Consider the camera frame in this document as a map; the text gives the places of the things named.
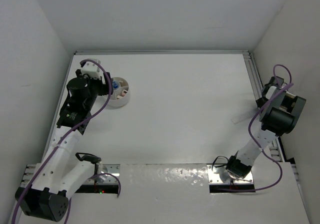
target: white wall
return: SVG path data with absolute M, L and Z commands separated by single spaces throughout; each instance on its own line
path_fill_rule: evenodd
M 36 0 L 0 0 L 0 223 L 41 160 L 70 56 Z
M 253 49 L 285 0 L 38 0 L 66 48 Z
M 254 57 L 263 82 L 272 66 L 285 64 L 293 75 L 292 92 L 307 99 L 296 128 L 283 136 L 287 156 L 294 157 L 313 224 L 320 223 L 320 0 L 287 0 Z M 287 78 L 279 69 L 279 75 Z

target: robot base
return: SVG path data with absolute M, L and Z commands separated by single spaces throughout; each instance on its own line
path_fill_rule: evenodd
M 27 165 L 20 187 L 25 188 L 27 186 L 36 170 L 36 167 L 36 165 Z M 111 173 L 119 178 L 120 164 L 101 164 L 99 166 L 98 173 Z M 100 176 L 96 178 L 96 182 L 93 179 L 86 180 L 76 193 L 117 194 L 118 188 L 119 185 L 115 178 L 111 176 Z
M 234 193 L 233 190 L 248 190 L 255 189 L 252 172 L 244 179 L 233 179 L 230 177 L 225 167 L 213 167 L 211 164 L 207 165 L 208 180 L 210 193 Z

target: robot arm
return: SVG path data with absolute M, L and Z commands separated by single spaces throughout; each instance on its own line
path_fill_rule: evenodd
M 280 77 L 278 79 L 282 85 L 284 80 Z M 258 107 L 262 107 L 279 91 L 280 88 L 277 87 L 276 80 L 272 77 L 262 90 L 262 98 L 257 100 Z M 260 114 L 261 129 L 254 134 L 261 148 L 253 139 L 250 139 L 243 148 L 231 156 L 225 168 L 231 178 L 244 178 L 250 172 L 256 158 L 269 143 L 293 130 L 305 103 L 304 98 L 295 96 L 288 91 L 281 93 L 270 102 Z
M 80 156 L 77 153 L 79 162 L 63 176 L 70 155 L 88 123 L 71 132 L 60 145 L 58 141 L 71 127 L 91 116 L 90 111 L 97 96 L 108 94 L 109 85 L 107 82 L 103 84 L 99 70 L 96 65 L 88 62 L 76 71 L 77 77 L 67 84 L 67 98 L 59 113 L 54 138 L 43 160 L 47 159 L 56 146 L 59 148 L 37 176 L 20 205 L 27 216 L 59 222 L 67 212 L 71 196 L 85 180 L 97 173 L 101 158 L 90 154 Z M 16 200 L 24 189 L 18 188 Z

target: metal mounting plate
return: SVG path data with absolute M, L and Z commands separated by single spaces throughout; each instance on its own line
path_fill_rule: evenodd
M 99 167 L 98 173 L 110 173 L 116 176 L 120 176 L 120 164 L 102 164 Z M 86 180 L 83 185 L 93 185 L 93 179 Z M 96 179 L 96 185 L 117 185 L 118 182 L 111 176 L 100 176 Z
M 233 184 L 231 183 L 230 179 L 223 180 L 223 177 L 225 177 L 226 170 L 225 167 L 213 167 L 212 165 L 207 165 L 207 171 L 208 171 L 208 180 L 209 180 L 209 187 L 211 193 L 225 193 L 227 191 L 219 191 L 219 188 L 221 189 L 230 189 L 231 187 L 235 187 L 236 189 L 242 189 L 249 190 L 254 189 L 254 179 L 252 172 L 248 173 L 248 175 L 244 179 L 233 179 Z

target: white enclosure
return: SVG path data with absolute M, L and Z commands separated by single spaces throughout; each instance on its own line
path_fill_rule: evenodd
M 251 50 L 285 0 L 37 0 L 66 48 Z
M 91 120 L 75 151 L 121 163 L 123 193 L 118 200 L 75 195 L 69 224 L 93 218 L 121 224 L 308 223 L 288 163 L 282 163 L 283 181 L 257 195 L 210 195 L 203 170 L 217 155 L 230 156 L 247 143 L 259 75 L 266 83 L 276 63 L 289 67 L 292 91 L 307 99 L 297 127 L 282 140 L 287 157 L 297 162 L 309 218 L 320 223 L 319 5 L 319 0 L 0 0 L 0 223 L 8 223 L 26 164 L 40 162 L 48 147 L 66 97 L 64 81 L 75 77 L 79 61 L 88 57 L 129 82 L 130 101 Z M 97 52 L 79 55 L 81 50 Z M 110 55 L 113 50 L 149 51 Z M 247 51 L 211 50 L 254 50 L 259 74 Z M 104 101 L 99 97 L 92 111 Z M 252 171 L 256 187 L 279 174 L 264 157 Z M 19 223 L 46 222 L 22 216 Z
M 75 55 L 68 81 L 81 60 L 99 59 L 112 76 L 128 81 L 131 97 L 126 106 L 106 108 L 92 119 L 74 149 L 99 155 L 104 163 L 121 163 L 121 196 L 75 194 L 68 224 L 307 224 L 289 163 L 281 164 L 283 180 L 272 189 L 209 192 L 206 163 L 234 154 L 249 140 L 256 87 L 250 75 L 254 67 L 246 65 L 244 55 Z M 59 107 L 66 95 L 63 89 Z M 97 99 L 92 112 L 105 99 Z M 279 177 L 278 167 L 264 156 L 257 158 L 252 172 L 257 188 Z M 46 223 L 51 222 L 24 214 L 19 221 Z
M 0 0 L 0 223 L 41 160 L 70 55 L 36 0 Z

